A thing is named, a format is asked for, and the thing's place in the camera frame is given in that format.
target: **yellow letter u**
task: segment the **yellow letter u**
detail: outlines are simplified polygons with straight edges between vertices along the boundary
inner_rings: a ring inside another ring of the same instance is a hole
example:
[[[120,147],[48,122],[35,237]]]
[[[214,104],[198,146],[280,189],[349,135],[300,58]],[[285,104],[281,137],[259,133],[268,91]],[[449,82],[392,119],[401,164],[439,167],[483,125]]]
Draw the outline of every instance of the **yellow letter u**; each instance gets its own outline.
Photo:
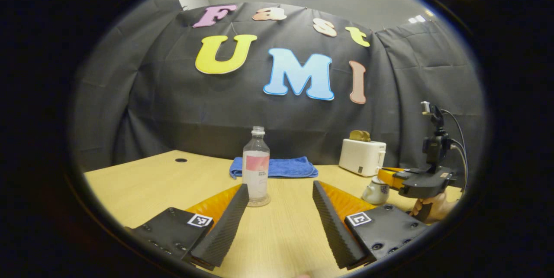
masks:
[[[237,41],[237,47],[228,61],[216,61],[216,53],[219,46],[227,41],[226,36],[212,36],[202,39],[202,48],[196,57],[196,69],[207,74],[223,74],[237,70],[246,61],[248,49],[252,41],[258,37],[254,35],[237,35],[233,39]]]

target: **foam letter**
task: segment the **foam letter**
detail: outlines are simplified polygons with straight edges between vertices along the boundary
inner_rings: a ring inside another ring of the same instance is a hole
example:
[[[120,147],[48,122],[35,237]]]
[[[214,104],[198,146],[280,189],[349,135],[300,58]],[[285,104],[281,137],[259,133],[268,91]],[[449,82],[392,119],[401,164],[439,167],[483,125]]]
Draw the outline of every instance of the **foam letter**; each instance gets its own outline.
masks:
[[[269,19],[273,21],[282,21],[287,16],[285,10],[279,7],[268,7],[257,10],[257,14],[252,16],[255,21],[267,21]]]
[[[333,24],[328,21],[322,20],[321,18],[313,18],[313,29],[316,29],[317,32],[322,33],[326,36],[337,36],[335,26],[333,26]]]
[[[350,31],[350,36],[352,37],[352,40],[354,40],[355,43],[358,43],[361,46],[368,47],[370,46],[370,43],[367,41],[364,41],[363,37],[366,37],[366,34],[364,32],[361,32],[356,27],[346,27],[346,30]]]
[[[350,93],[350,100],[356,104],[365,104],[364,73],[366,72],[366,67],[357,61],[349,61],[349,64],[352,67],[352,93]]]
[[[212,36],[202,39],[202,47],[196,57],[196,69],[207,74],[223,74],[237,70],[246,61],[248,49],[252,41],[258,37],[254,35],[237,35],[233,39],[237,41],[237,47],[228,61],[216,61],[216,53],[222,42],[227,41],[226,36]]]
[[[212,7],[206,7],[206,13],[204,13],[204,16],[200,18],[200,20],[192,25],[192,28],[198,28],[198,27],[208,27],[211,25],[215,25],[217,19],[222,19],[227,15],[227,13],[230,10],[236,10],[236,5],[222,5],[222,6],[212,6]]]
[[[329,82],[329,64],[332,62],[330,57],[312,54],[302,67],[289,49],[272,48],[269,49],[269,54],[273,56],[273,67],[269,84],[264,86],[265,93],[287,94],[289,89],[283,84],[287,75],[295,95],[300,95],[308,80],[311,79],[310,88],[306,91],[309,97],[322,100],[335,98]]]

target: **pink label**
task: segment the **pink label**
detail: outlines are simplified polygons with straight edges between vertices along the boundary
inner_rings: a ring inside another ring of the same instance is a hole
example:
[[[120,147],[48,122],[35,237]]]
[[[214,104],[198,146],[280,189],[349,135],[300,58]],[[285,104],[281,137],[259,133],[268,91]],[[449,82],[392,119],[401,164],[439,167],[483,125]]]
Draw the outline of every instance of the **pink label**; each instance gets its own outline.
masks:
[[[246,169],[250,171],[265,171],[269,168],[269,156],[246,156]]]

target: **blue towel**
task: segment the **blue towel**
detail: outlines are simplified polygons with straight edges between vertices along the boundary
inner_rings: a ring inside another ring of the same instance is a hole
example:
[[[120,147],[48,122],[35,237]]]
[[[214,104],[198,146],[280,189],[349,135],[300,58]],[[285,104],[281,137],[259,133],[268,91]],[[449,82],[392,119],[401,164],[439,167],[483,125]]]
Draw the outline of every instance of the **blue towel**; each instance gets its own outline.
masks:
[[[242,176],[242,158],[233,160],[229,170],[231,177]],[[269,159],[269,175],[271,178],[314,178],[319,172],[305,156],[295,159]]]

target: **bottle label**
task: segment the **bottle label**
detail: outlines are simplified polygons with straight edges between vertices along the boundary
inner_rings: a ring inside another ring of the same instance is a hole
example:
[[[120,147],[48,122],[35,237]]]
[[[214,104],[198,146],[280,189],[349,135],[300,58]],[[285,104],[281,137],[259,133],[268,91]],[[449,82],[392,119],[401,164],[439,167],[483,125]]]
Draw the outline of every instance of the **bottle label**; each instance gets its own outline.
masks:
[[[243,156],[243,183],[248,185],[248,195],[251,199],[261,199],[267,195],[267,170],[269,169],[269,154],[257,152],[262,156]]]

